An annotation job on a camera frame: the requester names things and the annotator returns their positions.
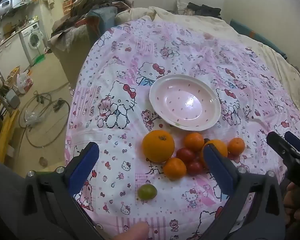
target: kitchen counter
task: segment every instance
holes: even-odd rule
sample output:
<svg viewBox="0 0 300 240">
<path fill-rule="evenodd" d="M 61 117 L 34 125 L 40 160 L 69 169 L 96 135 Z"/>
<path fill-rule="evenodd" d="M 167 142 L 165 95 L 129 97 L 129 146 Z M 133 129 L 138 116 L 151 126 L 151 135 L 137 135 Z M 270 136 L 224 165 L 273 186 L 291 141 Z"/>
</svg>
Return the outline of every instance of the kitchen counter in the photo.
<svg viewBox="0 0 300 240">
<path fill-rule="evenodd" d="M 26 26 L 24 26 L 24 27 L 20 28 L 18 31 L 16 31 L 16 33 L 15 33 L 15 34 L 13 34 L 13 35 L 11 35 L 9 38 L 7 38 L 7 39 L 5 39 L 5 40 L 1 41 L 1 43 L 0 43 L 0 46 L 1 46 L 1 45 L 3 45 L 5 42 L 7 42 L 9 39 L 11 39 L 11 38 L 12 38 L 14 35 L 17 35 L 17 34 L 19 34 L 19 32 L 23 31 L 24 29 L 28 28 L 30 25 L 32 25 L 32 24 L 35 24 L 35 23 L 37 23 L 37 22 L 39 22 L 39 20 L 37 20 L 37 21 L 34 21 L 33 23 L 31 23 L 31 24 L 28 24 L 28 25 L 26 25 Z"/>
</svg>

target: blue gripper pad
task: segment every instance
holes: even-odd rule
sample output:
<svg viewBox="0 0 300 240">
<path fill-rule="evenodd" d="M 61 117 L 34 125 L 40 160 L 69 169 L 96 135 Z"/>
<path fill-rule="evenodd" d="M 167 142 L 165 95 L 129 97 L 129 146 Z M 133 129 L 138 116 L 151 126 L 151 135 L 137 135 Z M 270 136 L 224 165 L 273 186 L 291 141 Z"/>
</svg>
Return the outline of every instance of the blue gripper pad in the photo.
<svg viewBox="0 0 300 240">
<path fill-rule="evenodd" d="M 297 136 L 295 136 L 292 132 L 287 131 L 284 134 L 284 139 L 300 152 L 300 139 Z"/>
<path fill-rule="evenodd" d="M 232 196 L 238 175 L 231 160 L 223 157 L 214 145 L 203 148 L 203 158 L 223 194 Z"/>
<path fill-rule="evenodd" d="M 70 196 L 80 192 L 98 159 L 98 144 L 89 142 L 82 152 L 70 161 L 66 167 L 73 169 L 67 183 Z"/>
</svg>

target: hello kitty print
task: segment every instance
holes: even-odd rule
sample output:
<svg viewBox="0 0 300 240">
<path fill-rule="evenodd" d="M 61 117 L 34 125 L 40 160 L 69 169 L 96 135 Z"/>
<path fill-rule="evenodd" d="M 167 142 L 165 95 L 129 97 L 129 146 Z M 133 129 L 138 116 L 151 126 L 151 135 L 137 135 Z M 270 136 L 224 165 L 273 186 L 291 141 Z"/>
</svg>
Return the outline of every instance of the hello kitty print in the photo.
<svg viewBox="0 0 300 240">
<path fill-rule="evenodd" d="M 99 145 L 100 158 L 74 198 L 111 237 L 141 220 L 150 226 L 149 240 L 198 239 L 228 199 L 209 171 L 172 183 L 163 164 L 140 150 L 143 137 L 158 129 L 172 134 L 176 149 L 182 147 L 187 133 L 165 123 L 148 97 L 154 82 L 170 74 L 193 76 L 215 91 L 221 116 L 202 135 L 225 143 L 243 138 L 243 154 L 229 155 L 237 167 L 258 174 L 272 170 L 281 180 L 286 167 L 266 135 L 289 130 L 300 138 L 299 111 L 250 48 L 149 17 L 111 28 L 82 66 L 65 140 L 67 163 L 88 142 Z M 153 200 L 139 199 L 143 184 L 157 188 Z"/>
</svg>

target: pile of fruit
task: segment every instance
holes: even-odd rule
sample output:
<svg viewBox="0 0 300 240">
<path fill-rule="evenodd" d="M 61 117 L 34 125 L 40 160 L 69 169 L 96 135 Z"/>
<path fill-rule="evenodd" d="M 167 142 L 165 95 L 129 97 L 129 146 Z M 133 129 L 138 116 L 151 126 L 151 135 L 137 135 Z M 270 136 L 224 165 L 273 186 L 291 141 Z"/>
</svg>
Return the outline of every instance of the pile of fruit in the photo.
<svg viewBox="0 0 300 240">
<path fill-rule="evenodd" d="M 207 167 L 203 158 L 203 148 L 207 144 L 213 144 L 224 157 L 227 157 L 228 153 L 238 156 L 245 149 L 245 143 L 241 138 L 233 138 L 226 145 L 219 139 L 209 140 L 199 133 L 190 133 L 183 139 L 184 147 L 177 150 L 176 157 L 172 157 L 175 143 L 171 134 L 164 130 L 153 130 L 148 133 L 143 138 L 142 149 L 150 161 L 165 162 L 164 175 L 170 180 L 176 180 L 186 174 L 195 176 L 204 172 Z M 139 188 L 138 195 L 144 200 L 152 199 L 157 195 L 157 191 L 154 186 L 146 184 Z"/>
</svg>

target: beige blanket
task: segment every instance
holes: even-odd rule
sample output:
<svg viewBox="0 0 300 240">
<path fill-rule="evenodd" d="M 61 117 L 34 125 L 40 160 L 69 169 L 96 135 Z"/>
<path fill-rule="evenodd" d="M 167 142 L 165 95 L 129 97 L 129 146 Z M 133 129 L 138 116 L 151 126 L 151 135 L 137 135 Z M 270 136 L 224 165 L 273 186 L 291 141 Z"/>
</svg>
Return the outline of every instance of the beige blanket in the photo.
<svg viewBox="0 0 300 240">
<path fill-rule="evenodd" d="M 158 7 L 132 8 L 116 16 L 118 25 L 139 19 L 145 15 L 153 21 L 165 20 L 183 25 L 200 33 L 209 33 L 215 37 L 230 39 L 251 48 L 267 64 L 273 75 L 280 81 L 284 89 L 300 111 L 300 74 L 280 54 L 269 46 L 255 41 L 245 35 L 238 34 L 225 21 L 213 17 L 174 15 Z"/>
</svg>

